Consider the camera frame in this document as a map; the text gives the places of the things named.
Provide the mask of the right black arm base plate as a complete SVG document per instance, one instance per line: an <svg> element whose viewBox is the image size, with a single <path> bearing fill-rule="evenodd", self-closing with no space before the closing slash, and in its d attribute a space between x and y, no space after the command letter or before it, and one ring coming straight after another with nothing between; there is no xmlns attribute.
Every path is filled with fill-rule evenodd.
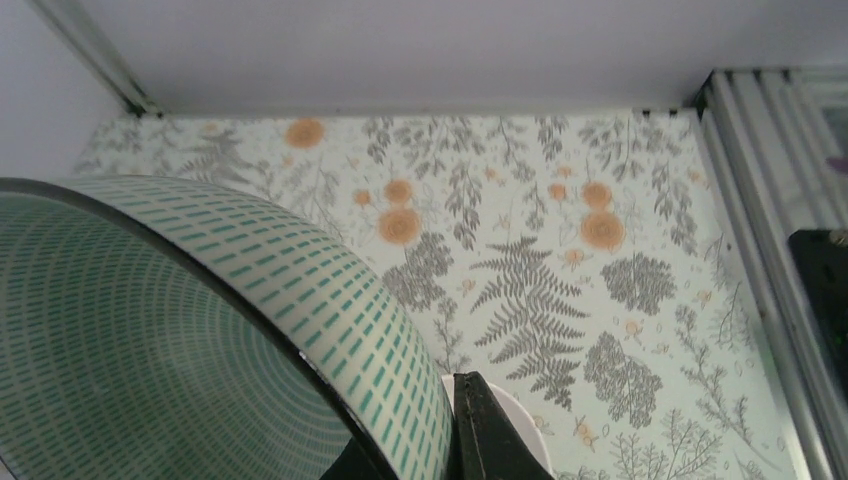
<svg viewBox="0 0 848 480"><path fill-rule="evenodd" d="M797 230L788 238L791 256L821 337L828 369L847 394L847 232Z"/></svg>

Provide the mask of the pale green bowl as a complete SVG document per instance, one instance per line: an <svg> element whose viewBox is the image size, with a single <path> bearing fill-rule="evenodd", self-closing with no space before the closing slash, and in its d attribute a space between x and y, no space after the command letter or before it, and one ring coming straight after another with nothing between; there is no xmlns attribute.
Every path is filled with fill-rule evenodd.
<svg viewBox="0 0 848 480"><path fill-rule="evenodd" d="M368 264L220 185L1 182L1 465L15 479L457 469L424 341Z"/></svg>

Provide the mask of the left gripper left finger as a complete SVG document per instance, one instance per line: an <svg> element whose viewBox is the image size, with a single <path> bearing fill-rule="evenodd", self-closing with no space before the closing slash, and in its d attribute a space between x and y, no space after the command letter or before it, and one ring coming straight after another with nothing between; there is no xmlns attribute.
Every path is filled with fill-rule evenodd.
<svg viewBox="0 0 848 480"><path fill-rule="evenodd" d="M383 476L369 460L366 452L352 438L321 480L381 480Z"/></svg>

